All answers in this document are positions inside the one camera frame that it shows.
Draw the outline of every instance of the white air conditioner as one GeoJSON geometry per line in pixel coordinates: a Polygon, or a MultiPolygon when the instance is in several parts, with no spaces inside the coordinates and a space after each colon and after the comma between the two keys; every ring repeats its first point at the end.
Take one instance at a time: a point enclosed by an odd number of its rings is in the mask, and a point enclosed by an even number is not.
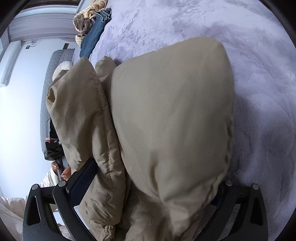
{"type": "Polygon", "coordinates": [[[8,85],[13,66],[21,48],[22,44],[19,40],[8,45],[0,62],[0,87],[8,85]]]}

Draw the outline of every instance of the purple blanket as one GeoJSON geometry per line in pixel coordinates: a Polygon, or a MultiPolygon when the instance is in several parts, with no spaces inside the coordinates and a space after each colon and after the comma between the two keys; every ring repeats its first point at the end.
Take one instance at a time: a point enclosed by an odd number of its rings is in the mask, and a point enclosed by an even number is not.
{"type": "Polygon", "coordinates": [[[296,49],[284,28],[259,0],[109,0],[108,7],[112,20],[93,65],[191,37],[222,42],[237,98],[229,176],[260,186],[273,241],[296,207],[296,49]]]}

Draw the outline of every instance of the denim pants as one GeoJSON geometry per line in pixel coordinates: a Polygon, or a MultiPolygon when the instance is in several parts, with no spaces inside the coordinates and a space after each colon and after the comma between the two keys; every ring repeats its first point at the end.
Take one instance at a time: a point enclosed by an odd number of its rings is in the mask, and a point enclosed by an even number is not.
{"type": "Polygon", "coordinates": [[[111,14],[111,8],[106,8],[106,10],[96,12],[96,21],[89,33],[83,38],[81,42],[81,58],[90,57],[94,47],[100,39],[101,34],[104,32],[105,25],[112,19],[111,14]]]}

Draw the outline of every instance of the white shirt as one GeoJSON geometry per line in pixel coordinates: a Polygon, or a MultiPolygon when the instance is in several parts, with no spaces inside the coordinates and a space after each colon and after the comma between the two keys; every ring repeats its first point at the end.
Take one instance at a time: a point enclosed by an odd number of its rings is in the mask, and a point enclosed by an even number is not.
{"type": "MultiPolygon", "coordinates": [[[[40,187],[55,186],[58,182],[59,178],[51,168],[40,183],[40,187]]],[[[16,241],[22,241],[22,222],[27,199],[28,196],[25,198],[0,197],[0,218],[16,241]]],[[[73,240],[65,226],[59,228],[64,237],[73,240]]]]}

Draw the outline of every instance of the gray quilted headboard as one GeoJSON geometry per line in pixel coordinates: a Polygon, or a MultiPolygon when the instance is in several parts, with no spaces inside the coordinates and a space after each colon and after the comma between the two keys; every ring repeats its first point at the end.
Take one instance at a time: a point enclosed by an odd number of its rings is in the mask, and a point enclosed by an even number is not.
{"type": "Polygon", "coordinates": [[[64,61],[71,61],[73,58],[75,49],[64,49],[64,50],[57,50],[52,54],[52,57],[49,61],[45,80],[43,84],[43,91],[42,91],[42,100],[41,100],[41,112],[40,112],[40,140],[41,140],[41,147],[42,152],[45,152],[45,138],[46,138],[46,122],[50,119],[50,115],[46,108],[46,97],[48,87],[52,83],[52,76],[55,69],[58,65],[64,61]]]}

